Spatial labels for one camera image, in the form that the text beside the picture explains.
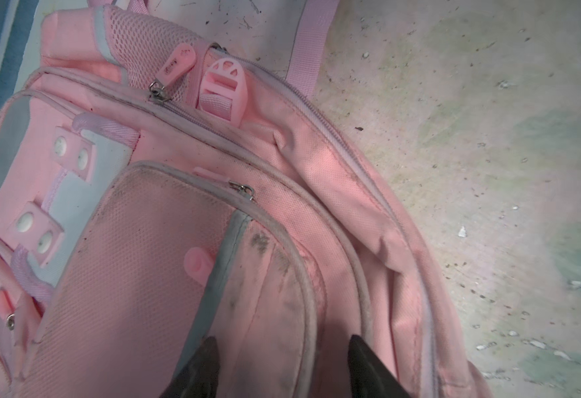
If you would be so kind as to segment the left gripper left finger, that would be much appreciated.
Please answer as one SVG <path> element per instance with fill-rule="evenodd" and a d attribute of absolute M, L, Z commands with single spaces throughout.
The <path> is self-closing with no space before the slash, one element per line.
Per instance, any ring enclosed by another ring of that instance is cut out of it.
<path fill-rule="evenodd" d="M 160 398 L 214 398 L 217 396 L 220 355 L 217 340 L 206 338 L 192 358 L 177 371 Z"/>

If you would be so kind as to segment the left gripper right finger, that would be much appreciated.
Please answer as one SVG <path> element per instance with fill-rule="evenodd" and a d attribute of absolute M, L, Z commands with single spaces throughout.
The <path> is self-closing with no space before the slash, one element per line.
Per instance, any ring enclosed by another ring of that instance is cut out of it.
<path fill-rule="evenodd" d="M 352 397 L 411 397 L 362 337 L 351 336 L 347 358 Z"/>

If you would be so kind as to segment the pink student backpack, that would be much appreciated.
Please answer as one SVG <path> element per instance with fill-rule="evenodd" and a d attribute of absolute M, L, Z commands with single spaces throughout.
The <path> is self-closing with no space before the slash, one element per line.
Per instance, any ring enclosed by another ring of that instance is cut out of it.
<path fill-rule="evenodd" d="M 285 79 L 91 1 L 41 24 L 0 109 L 0 397 L 159 397 L 206 338 L 216 397 L 352 397 L 362 337 L 411 397 L 488 397 L 441 269 L 310 102 L 338 4 Z"/>

